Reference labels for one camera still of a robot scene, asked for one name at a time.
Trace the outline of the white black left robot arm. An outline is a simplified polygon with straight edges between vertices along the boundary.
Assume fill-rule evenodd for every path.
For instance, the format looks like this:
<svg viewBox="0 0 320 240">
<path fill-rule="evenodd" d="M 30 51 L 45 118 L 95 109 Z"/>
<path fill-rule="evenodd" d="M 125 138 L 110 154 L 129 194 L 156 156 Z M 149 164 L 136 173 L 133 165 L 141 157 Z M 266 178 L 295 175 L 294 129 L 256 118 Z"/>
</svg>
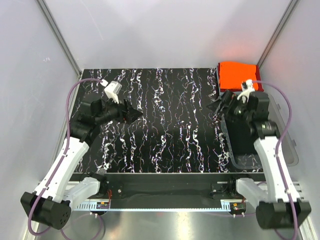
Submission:
<svg viewBox="0 0 320 240">
<path fill-rule="evenodd" d="M 70 117 L 69 105 L 65 105 L 67 130 L 62 148 L 49 171 L 33 190 L 24 192 L 20 202 L 28 217 L 29 232 L 36 222 L 61 230 L 69 220 L 71 212 L 86 199 L 95 196 L 103 198 L 108 193 L 105 174 L 91 173 L 71 189 L 66 189 L 78 163 L 89 151 L 101 126 L 112 121 L 132 124 L 143 114 L 133 108 L 127 99 L 119 99 L 122 88 L 119 82 L 98 80 L 107 97 L 91 93 L 80 103 L 78 112 Z"/>
</svg>

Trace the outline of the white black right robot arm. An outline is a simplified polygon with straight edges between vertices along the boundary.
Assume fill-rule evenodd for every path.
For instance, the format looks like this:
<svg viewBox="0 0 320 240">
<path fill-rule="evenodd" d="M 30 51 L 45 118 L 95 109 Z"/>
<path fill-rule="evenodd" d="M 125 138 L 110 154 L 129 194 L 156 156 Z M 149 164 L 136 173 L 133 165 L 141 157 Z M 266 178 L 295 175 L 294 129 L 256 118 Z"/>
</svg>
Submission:
<svg viewBox="0 0 320 240">
<path fill-rule="evenodd" d="M 255 81 L 241 83 L 241 92 L 226 90 L 208 108 L 222 117 L 227 141 L 234 157 L 254 155 L 261 162 L 267 191 L 250 177 L 240 177 L 227 185 L 232 198 L 243 196 L 254 208 L 262 229 L 297 230 L 311 213 L 311 205 L 301 199 L 291 179 L 282 141 L 287 129 L 279 130 L 269 118 L 270 98 L 255 90 Z"/>
</svg>

